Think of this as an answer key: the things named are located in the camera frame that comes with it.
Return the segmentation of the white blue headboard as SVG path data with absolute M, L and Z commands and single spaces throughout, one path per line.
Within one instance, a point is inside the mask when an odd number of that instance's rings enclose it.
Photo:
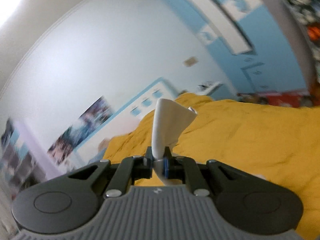
M 158 99 L 177 97 L 178 91 L 167 80 L 160 77 L 153 81 L 76 146 L 70 156 L 72 164 L 76 168 L 87 165 L 100 152 L 98 146 L 104 139 L 132 132 L 144 116 L 155 109 Z

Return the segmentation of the white long-sleeve sweatshirt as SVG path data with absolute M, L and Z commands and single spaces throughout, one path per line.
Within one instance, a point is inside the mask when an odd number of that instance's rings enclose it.
M 192 107 L 184 107 L 169 99 L 159 99 L 153 117 L 151 149 L 153 169 L 165 186 L 179 184 L 177 179 L 164 176 L 164 152 L 168 147 L 172 150 L 182 132 L 195 120 L 197 111 Z

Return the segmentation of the desk with shelf unit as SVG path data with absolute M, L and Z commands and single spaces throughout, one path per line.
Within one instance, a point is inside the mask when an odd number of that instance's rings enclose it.
M 47 180 L 45 171 L 27 145 L 23 133 L 11 118 L 7 120 L 1 135 L 1 179 L 12 200 L 20 191 Z

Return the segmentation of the blue white wardrobe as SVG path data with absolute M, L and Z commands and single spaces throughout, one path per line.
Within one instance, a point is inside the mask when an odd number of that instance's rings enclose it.
M 298 59 L 263 0 L 166 0 L 239 93 L 307 90 Z

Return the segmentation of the beige wall switch plate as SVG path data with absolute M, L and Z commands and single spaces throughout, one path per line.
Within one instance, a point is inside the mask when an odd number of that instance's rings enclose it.
M 196 57 L 192 56 L 188 59 L 186 59 L 183 64 L 186 66 L 186 67 L 192 67 L 194 66 L 195 64 L 197 64 L 199 61 Z

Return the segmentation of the mustard yellow quilted bedspread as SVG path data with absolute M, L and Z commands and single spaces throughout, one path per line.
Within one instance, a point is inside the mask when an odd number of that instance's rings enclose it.
M 182 94 L 197 111 L 171 150 L 192 158 L 208 197 L 179 184 L 136 180 L 105 204 L 111 239 L 318 239 L 319 108 L 213 101 Z M 114 137 L 104 158 L 118 164 L 151 146 L 154 112 L 127 135 Z

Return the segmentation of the anime wall poster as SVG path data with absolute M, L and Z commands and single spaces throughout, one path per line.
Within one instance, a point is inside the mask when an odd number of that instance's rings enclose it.
M 56 165 L 61 165 L 89 135 L 113 114 L 111 106 L 102 96 L 69 126 L 50 146 L 48 155 Z

